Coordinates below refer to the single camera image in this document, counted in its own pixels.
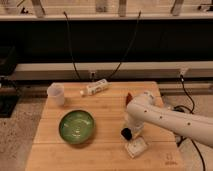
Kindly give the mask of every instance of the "gray floor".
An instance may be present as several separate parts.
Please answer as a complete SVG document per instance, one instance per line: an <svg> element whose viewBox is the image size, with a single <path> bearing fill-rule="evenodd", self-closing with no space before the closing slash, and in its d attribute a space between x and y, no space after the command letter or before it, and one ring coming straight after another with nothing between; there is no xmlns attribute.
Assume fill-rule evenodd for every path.
<svg viewBox="0 0 213 171"><path fill-rule="evenodd" d="M192 96L196 102L195 113L213 117L213 95ZM166 106L191 105L186 96L163 96ZM10 119L0 119L0 171L24 171L26 161L41 117L45 97L22 97ZM213 170L213 150L198 144L206 170ZM202 170L201 160L189 140L180 147L187 171Z"/></svg>

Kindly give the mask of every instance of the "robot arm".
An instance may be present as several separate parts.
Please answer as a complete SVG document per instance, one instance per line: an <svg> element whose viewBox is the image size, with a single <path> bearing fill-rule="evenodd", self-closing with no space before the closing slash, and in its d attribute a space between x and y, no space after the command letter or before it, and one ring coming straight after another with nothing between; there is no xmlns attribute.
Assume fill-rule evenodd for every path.
<svg viewBox="0 0 213 171"><path fill-rule="evenodd" d="M154 106L154 98L145 92L127 105L126 125L131 131L152 123L213 148L213 118L189 115Z"/></svg>

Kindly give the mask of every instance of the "black wire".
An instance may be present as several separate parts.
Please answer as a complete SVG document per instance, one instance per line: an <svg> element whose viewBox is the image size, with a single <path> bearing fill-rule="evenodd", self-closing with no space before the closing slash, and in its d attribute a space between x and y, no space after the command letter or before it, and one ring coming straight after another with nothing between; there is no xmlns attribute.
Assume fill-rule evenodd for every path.
<svg viewBox="0 0 213 171"><path fill-rule="evenodd" d="M199 148L197 147L197 144L193 140L191 140L191 141L192 141L192 144L194 145L194 147L196 148L196 150L197 150L197 152L198 152L198 154L200 156L200 159L201 159L201 162L202 162L202 166L203 166L203 171L206 171L206 164L205 164L205 161L203 159L203 156L202 156Z"/></svg>
<svg viewBox="0 0 213 171"><path fill-rule="evenodd" d="M181 84L182 84L182 88L183 88L183 91L184 93L187 95L187 97L191 100L192 102L192 109L190 111L190 113L193 113L194 112L194 109L195 109L195 102L194 100L192 99L192 97L189 95L189 93L186 91L185 89L185 85L184 85L184 77L183 75L180 75L180 79L181 79Z"/></svg>
<svg viewBox="0 0 213 171"><path fill-rule="evenodd" d="M188 92L186 91L186 89L185 89L184 77L183 77L183 75L180 75L180 78L181 78L181 84L182 84L183 91L184 91L184 93L188 96L188 98L189 98L189 99L191 100L191 102L192 102L192 109L189 109L188 107L186 107L186 106L184 106L184 105L179 105L179 106L176 106L176 107L185 108L185 109L187 109L191 114L194 114L193 112L194 112L194 109L195 109L195 102L194 102L194 100L192 99L192 97L189 95L189 93L188 93ZM181 141L180 141L179 143L177 143L178 147L179 147L179 146L182 144L182 142L185 141L186 139L187 139L187 138L183 138L183 136L181 136ZM206 171L205 161L204 161L204 159L203 159L203 156L202 156L202 154L201 154L199 148L197 147L196 143L195 143L193 140L191 140L191 142L192 142L192 144L194 145L195 149L197 150L198 155L199 155L199 157L200 157L200 159L201 159L203 171Z"/></svg>
<svg viewBox="0 0 213 171"><path fill-rule="evenodd" d="M124 62L125 58L129 54L129 51L130 51L130 49L132 48L132 46L133 46L133 44L135 42L135 38L136 38L136 35L137 35L137 32L138 32L138 24L139 24L139 21L140 21L140 17L141 17L141 11L138 13L137 23L136 23L136 26L135 26L135 29L134 29L133 36L132 36L132 38L130 40L129 46L126 49L126 51L124 53L124 56L120 60L120 63L118 64L118 66L116 67L116 69L108 76L108 78L107 78L108 80L110 80L112 78L112 76L116 74L116 72L119 70L121 64Z"/></svg>
<svg viewBox="0 0 213 171"><path fill-rule="evenodd" d="M21 4L24 3L24 1L26 1L26 0L22 0L21 2L19 2L16 7L19 7Z"/></svg>
<svg viewBox="0 0 213 171"><path fill-rule="evenodd" d="M75 65L75 60L74 60L74 57L73 57L69 18L68 18L67 13L65 11L64 11L63 14L65 15L66 20L67 20L67 37L68 37L68 43L69 43L69 53L70 53L70 56L72 58L72 63L73 63L74 69L75 69L75 73L76 73L78 79L81 80L80 74L78 73L78 70L77 70L76 65Z"/></svg>

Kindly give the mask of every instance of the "wooden table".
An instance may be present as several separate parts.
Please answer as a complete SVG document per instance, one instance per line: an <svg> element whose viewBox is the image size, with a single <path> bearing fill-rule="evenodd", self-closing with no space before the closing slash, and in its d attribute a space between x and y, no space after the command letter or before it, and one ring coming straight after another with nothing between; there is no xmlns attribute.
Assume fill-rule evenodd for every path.
<svg viewBox="0 0 213 171"><path fill-rule="evenodd" d="M110 83L109 89L93 96L81 97L79 91L87 83L64 83L66 102L56 107L47 99L32 150L27 171L134 171L134 170L184 170L180 152L173 133L145 123L142 135L148 149L132 159L120 135L124 124L125 100L150 90L157 106L163 102L155 82ZM96 131L82 145L69 145L59 133L61 118L71 110L82 109L92 114Z"/></svg>

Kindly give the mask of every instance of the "white cup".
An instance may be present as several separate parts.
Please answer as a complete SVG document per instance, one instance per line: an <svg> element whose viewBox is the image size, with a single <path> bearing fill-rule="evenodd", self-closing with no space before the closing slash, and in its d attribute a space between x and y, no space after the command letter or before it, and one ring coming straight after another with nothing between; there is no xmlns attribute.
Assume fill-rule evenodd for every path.
<svg viewBox="0 0 213 171"><path fill-rule="evenodd" d="M62 84L51 84L51 86L47 88L47 95L57 106L62 106L65 102L64 86Z"/></svg>

